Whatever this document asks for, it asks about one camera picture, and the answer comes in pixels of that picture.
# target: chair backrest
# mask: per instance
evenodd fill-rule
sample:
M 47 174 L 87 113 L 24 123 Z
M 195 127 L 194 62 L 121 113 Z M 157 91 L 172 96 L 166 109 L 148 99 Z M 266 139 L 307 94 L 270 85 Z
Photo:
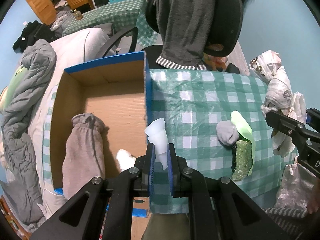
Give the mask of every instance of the chair backrest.
M 225 57 L 234 49 L 242 27 L 242 1 L 216 0 L 214 17 L 204 52 L 215 57 Z M 156 0 L 148 0 L 146 20 L 157 33 Z

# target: metal bolt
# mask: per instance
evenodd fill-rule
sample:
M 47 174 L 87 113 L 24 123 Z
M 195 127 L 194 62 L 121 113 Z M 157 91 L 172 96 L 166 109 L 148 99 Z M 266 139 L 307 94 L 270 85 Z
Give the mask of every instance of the metal bolt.
M 100 177 L 94 177 L 94 178 L 91 180 L 91 183 L 94 184 L 94 185 L 97 185 L 97 184 L 99 184 L 101 181 L 102 181 L 102 179 L 101 179 Z
M 130 172 L 131 174 L 136 174 L 136 173 L 139 172 L 139 168 L 137 168 L 137 167 L 132 167 L 132 168 L 129 169 L 129 172 Z
M 190 173 L 193 172 L 193 170 L 192 170 L 192 168 L 187 167 L 187 168 L 184 168 L 184 169 L 183 169 L 183 172 L 184 172 L 185 174 L 190 174 Z
M 223 184 L 229 184 L 230 182 L 230 179 L 228 177 L 221 177 L 220 180 Z

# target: green and white checkered tablecloth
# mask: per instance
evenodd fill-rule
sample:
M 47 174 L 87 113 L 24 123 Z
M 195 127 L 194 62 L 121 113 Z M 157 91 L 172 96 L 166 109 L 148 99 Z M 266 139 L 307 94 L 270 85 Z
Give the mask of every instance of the green and white checkered tablecloth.
M 284 167 L 293 163 L 297 151 L 285 158 L 273 155 L 272 129 L 260 110 L 267 86 L 260 79 L 199 70 L 150 70 L 150 75 L 153 119 L 165 119 L 168 141 L 189 167 L 210 178 L 231 178 L 232 153 L 218 141 L 216 125 L 231 119 L 230 114 L 237 110 L 256 141 L 252 175 L 237 184 L 250 197 L 280 185 Z M 153 213 L 188 212 L 187 199 L 170 196 L 167 171 L 160 163 L 155 165 L 153 180 Z
M 83 18 L 79 21 L 73 18 L 62 33 L 62 36 L 94 27 L 95 25 L 113 23 L 112 26 L 115 33 L 125 27 L 137 27 L 137 43 L 143 47 L 154 45 L 158 35 L 146 21 L 144 14 L 146 5 L 146 0 L 126 0 L 103 5 L 84 13 Z

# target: blue wall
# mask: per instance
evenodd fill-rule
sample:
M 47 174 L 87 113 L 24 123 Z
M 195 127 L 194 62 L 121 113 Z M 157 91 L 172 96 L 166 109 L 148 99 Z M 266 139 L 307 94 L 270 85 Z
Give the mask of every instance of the blue wall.
M 278 52 L 293 92 L 320 109 L 320 27 L 303 0 L 248 0 L 239 42 L 247 62 Z
M 22 54 L 15 53 L 12 46 L 21 35 L 23 23 L 35 20 L 40 22 L 26 0 L 16 0 L 0 24 L 0 91 L 9 84 L 15 66 L 21 58 Z M 2 166 L 0 166 L 0 180 L 6 181 Z

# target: gray sock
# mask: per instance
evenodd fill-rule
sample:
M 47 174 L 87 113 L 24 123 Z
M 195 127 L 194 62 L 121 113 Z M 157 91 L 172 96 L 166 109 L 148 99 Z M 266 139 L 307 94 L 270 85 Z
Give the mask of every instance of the gray sock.
M 227 146 L 233 145 L 239 139 L 237 128 L 231 120 L 217 123 L 217 138 Z
M 173 69 L 206 70 L 204 46 L 215 0 L 156 0 L 157 23 L 164 42 L 158 64 Z

